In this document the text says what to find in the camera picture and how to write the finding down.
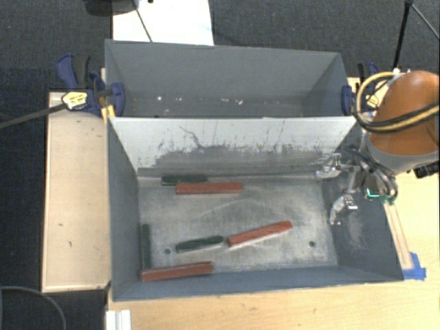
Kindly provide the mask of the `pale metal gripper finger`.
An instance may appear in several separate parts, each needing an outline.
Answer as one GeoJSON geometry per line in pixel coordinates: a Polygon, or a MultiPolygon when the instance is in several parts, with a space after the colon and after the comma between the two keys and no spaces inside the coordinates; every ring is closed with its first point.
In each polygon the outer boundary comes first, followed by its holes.
{"type": "Polygon", "coordinates": [[[341,195],[337,198],[330,209],[329,213],[329,223],[331,225],[335,225],[339,222],[339,216],[344,210],[357,210],[358,205],[355,203],[352,195],[341,195]]]}
{"type": "Polygon", "coordinates": [[[342,155],[333,153],[331,159],[314,173],[316,179],[332,179],[342,172],[342,155]]]}

